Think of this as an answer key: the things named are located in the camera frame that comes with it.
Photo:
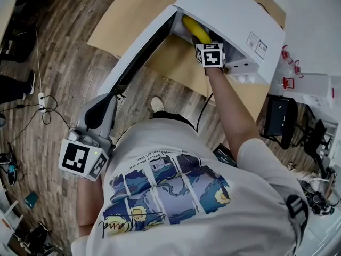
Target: office chair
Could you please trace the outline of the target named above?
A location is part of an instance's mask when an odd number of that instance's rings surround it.
[[[322,164],[322,159],[319,153],[317,153],[317,149],[319,145],[324,145],[326,147],[326,150],[328,150],[331,138],[328,141],[324,140],[324,135],[327,131],[327,128],[325,128],[322,120],[319,120],[316,123],[315,128],[311,128],[308,124],[308,115],[305,114],[304,116],[306,117],[305,129],[297,125],[297,127],[303,132],[303,136],[300,138],[297,144],[292,144],[291,146],[293,148],[297,147],[298,145],[300,145],[301,147],[303,146],[304,151],[314,159],[315,163],[318,164],[321,170],[321,177],[324,179],[328,179],[331,175],[331,170],[330,168],[324,168]]]
[[[264,133],[261,137],[277,142],[282,149],[289,148],[294,136],[298,108],[292,98],[268,95]]]

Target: white box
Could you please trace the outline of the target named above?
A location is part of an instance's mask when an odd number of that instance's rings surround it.
[[[332,108],[333,92],[330,76],[326,74],[304,74],[294,77],[293,89],[285,89],[284,97],[293,98],[316,108]]]
[[[98,95],[123,93],[137,71],[170,34],[192,42],[182,17],[188,15],[223,38],[226,66],[243,83],[270,84],[285,32],[254,0],[177,0],[139,35]]]

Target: forearm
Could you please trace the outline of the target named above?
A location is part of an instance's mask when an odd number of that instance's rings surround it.
[[[76,217],[80,237],[88,235],[104,205],[101,177],[96,182],[78,179]]]
[[[217,68],[206,70],[226,139],[235,160],[240,146],[247,140],[259,138],[255,121],[232,86]]]

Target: person's leg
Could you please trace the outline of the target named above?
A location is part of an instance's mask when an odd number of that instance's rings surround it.
[[[34,93],[35,73],[30,72],[29,78],[22,83],[16,79],[0,75],[0,104],[24,99],[26,94]]]
[[[154,97],[151,100],[151,107],[153,109],[153,117],[152,118],[168,118],[168,119],[174,119],[176,121],[180,121],[183,123],[187,123],[189,126],[191,126],[194,130],[194,126],[183,116],[179,114],[172,114],[164,111],[164,104],[158,97]]]

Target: shoe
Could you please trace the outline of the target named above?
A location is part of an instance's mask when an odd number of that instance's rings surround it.
[[[153,110],[154,113],[163,111],[164,107],[165,106],[163,102],[158,97],[154,97],[151,99],[151,109]]]
[[[30,74],[28,76],[28,79],[26,81],[26,83],[28,84],[28,90],[27,90],[27,94],[32,95],[34,93],[34,83],[36,81],[36,74],[33,70],[30,71]]]

